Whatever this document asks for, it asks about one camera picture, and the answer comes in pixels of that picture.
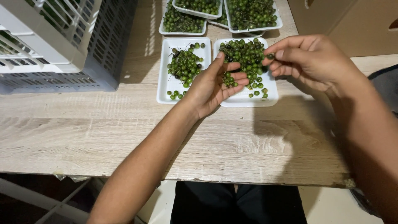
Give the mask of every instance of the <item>gray plastic crate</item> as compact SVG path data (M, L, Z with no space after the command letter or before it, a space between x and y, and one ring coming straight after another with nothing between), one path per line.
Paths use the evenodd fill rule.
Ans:
M103 0L79 73L0 74L0 94L116 91L137 0Z

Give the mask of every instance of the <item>fingernail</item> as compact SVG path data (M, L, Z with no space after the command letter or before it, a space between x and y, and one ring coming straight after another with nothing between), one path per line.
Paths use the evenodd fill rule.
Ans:
M219 54L217 54L216 58L222 58L222 51L220 51Z
M282 56L283 56L283 52L284 52L284 51L285 51L285 50L279 50L279 51L277 51L276 54L275 54L275 57L276 57L277 59L281 59Z

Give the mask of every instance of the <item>tray of green berries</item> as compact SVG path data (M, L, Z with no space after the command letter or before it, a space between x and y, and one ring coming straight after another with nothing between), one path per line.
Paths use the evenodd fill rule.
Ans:
M224 0L231 33L280 29L282 19L274 0Z
M206 32L207 20L177 11L172 0L168 0L159 27L163 35L202 36Z
M239 62L241 67L236 71L226 72L223 76L224 85L232 87L232 72L245 72L249 84L240 92L224 100L221 106L225 107L262 107L273 106L278 102L279 95L275 78L262 65L266 57L263 51L268 47L265 39L250 37L242 39L218 39L213 45L213 55L222 51L225 54L224 63Z
M222 15L220 18L218 18L216 20L208 19L207 21L213 25L228 29L228 20L226 18L225 5L222 6ZM253 32L253 33L243 33L243 34L246 36L249 36L249 37L261 37L262 35L264 35L264 33L265 33L265 30L257 31L257 32Z
M211 63L208 37L166 38L162 44L158 103L175 104L182 99L195 77Z
M211 20L221 17L222 4L222 0L173 0L177 11Z

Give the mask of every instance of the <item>cardboard box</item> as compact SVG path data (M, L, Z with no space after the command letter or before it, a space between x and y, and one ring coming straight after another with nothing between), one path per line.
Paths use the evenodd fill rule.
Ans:
M348 56L398 53L398 0L288 0L300 35L329 36Z

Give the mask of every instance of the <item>person's right hand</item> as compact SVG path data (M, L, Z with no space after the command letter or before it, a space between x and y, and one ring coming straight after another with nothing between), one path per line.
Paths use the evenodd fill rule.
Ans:
M264 55L275 53L270 65L272 75L291 75L309 87L326 92L339 82L357 78L362 73L334 43L324 35L290 36L269 48Z

